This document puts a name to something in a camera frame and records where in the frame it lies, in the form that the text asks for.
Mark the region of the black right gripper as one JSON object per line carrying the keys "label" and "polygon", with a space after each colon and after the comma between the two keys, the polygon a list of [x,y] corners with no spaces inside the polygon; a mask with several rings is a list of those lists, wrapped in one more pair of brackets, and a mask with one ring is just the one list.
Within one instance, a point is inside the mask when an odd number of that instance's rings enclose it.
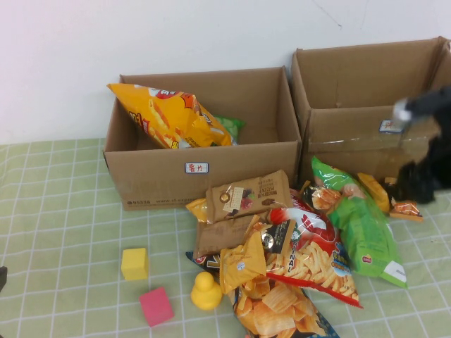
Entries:
{"label": "black right gripper", "polygon": [[396,201],[435,201],[435,191],[450,189],[450,114],[435,114],[440,133],[429,142],[419,162],[407,163],[399,170],[396,183],[388,185],[388,194]]}

